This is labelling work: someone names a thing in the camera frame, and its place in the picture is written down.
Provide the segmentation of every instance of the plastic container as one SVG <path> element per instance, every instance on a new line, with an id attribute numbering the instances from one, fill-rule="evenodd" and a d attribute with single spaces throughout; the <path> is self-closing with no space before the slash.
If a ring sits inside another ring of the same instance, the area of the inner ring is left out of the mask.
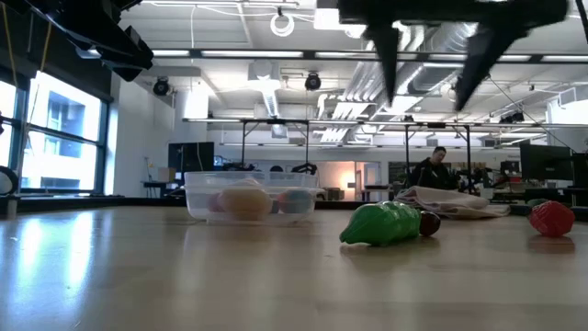
<path id="1" fill-rule="evenodd" d="M 277 172 L 186 173 L 190 215 L 208 223 L 292 224 L 314 212 L 318 178 Z"/>

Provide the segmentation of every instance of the person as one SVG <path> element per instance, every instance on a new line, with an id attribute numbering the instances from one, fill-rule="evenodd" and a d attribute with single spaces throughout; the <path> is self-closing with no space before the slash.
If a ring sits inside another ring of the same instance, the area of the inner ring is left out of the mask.
<path id="1" fill-rule="evenodd" d="M 449 175 L 443 165 L 447 154 L 445 147 L 436 147 L 431 157 L 427 157 L 411 173 L 411 185 L 425 188 L 456 189 L 457 182 Z"/>

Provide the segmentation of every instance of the rope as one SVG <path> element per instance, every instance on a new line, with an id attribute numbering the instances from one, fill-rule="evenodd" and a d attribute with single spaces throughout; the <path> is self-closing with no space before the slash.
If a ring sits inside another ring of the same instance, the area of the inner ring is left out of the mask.
<path id="1" fill-rule="evenodd" d="M 8 26 L 8 14 L 6 12 L 6 5 L 2 3 L 2 13 L 4 14 L 4 28 L 6 31 L 6 43 L 8 45 L 8 55 L 10 57 L 10 66 L 12 68 L 12 79 L 14 80 L 15 87 L 18 88 L 17 82 L 17 67 L 15 66 L 15 57 L 12 52 L 12 41 L 10 39 L 10 27 Z"/>

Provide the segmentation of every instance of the green toy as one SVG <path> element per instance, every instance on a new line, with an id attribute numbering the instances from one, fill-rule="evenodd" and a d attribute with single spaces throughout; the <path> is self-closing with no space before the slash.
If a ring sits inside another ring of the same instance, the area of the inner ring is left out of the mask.
<path id="1" fill-rule="evenodd" d="M 419 235 L 421 213 L 399 202 L 363 205 L 339 235 L 342 243 L 390 245 Z"/>

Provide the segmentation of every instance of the red plastic fruit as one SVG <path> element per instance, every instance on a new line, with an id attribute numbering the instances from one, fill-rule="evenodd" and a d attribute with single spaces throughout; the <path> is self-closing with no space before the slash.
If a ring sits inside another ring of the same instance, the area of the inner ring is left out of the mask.
<path id="1" fill-rule="evenodd" d="M 575 219 L 573 211 L 556 201 L 534 207 L 529 215 L 531 226 L 548 237 L 559 237 L 568 233 Z"/>

